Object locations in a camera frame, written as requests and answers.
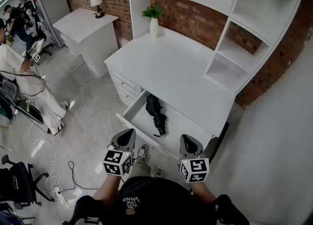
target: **vase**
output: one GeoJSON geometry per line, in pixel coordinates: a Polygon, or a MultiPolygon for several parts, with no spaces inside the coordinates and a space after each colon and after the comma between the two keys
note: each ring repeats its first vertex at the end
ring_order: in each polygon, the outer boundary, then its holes
{"type": "Polygon", "coordinates": [[[152,38],[156,38],[158,34],[158,21],[157,18],[151,18],[150,34],[152,38]]]}

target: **man in black shirt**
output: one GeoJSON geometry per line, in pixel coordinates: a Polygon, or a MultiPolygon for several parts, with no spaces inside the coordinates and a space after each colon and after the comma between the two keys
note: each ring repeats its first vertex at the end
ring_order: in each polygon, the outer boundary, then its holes
{"type": "Polygon", "coordinates": [[[147,152],[148,146],[143,144],[119,192],[121,177],[108,175],[93,197],[81,197],[69,224],[161,223],[166,220],[206,225],[215,225],[217,220],[222,224],[249,224],[228,196],[216,198],[204,182],[190,184],[192,195],[181,185],[161,178],[160,171],[150,177],[151,168],[145,161],[147,152]]]}
{"type": "Polygon", "coordinates": [[[16,33],[23,42],[27,43],[30,38],[25,31],[24,19],[22,18],[20,10],[8,4],[4,7],[4,11],[10,14],[10,20],[12,21],[8,34],[16,33]]]}

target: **black cap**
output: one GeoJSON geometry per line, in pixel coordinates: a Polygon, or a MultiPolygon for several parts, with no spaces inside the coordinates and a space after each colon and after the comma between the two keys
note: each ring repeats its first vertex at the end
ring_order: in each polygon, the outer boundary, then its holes
{"type": "Polygon", "coordinates": [[[7,10],[8,10],[8,8],[10,8],[11,7],[11,5],[6,5],[5,7],[4,7],[4,11],[6,12],[7,10]]]}

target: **white cube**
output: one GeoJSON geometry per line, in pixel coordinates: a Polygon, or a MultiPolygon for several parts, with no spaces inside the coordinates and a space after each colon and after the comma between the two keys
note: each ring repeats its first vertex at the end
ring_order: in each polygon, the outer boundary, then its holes
{"type": "Polygon", "coordinates": [[[209,174],[209,158],[182,159],[180,172],[187,183],[205,181],[209,174]]]}
{"type": "Polygon", "coordinates": [[[123,176],[130,169],[132,162],[131,152],[108,150],[103,164],[107,174],[123,176]]]}

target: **table lamp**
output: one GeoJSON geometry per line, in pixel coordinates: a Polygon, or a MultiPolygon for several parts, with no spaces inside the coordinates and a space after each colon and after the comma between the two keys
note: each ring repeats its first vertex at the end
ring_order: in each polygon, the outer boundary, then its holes
{"type": "Polygon", "coordinates": [[[97,6],[96,18],[104,17],[104,13],[102,11],[102,8],[100,8],[100,6],[99,6],[101,3],[102,3],[102,0],[90,0],[91,6],[97,6]]]}

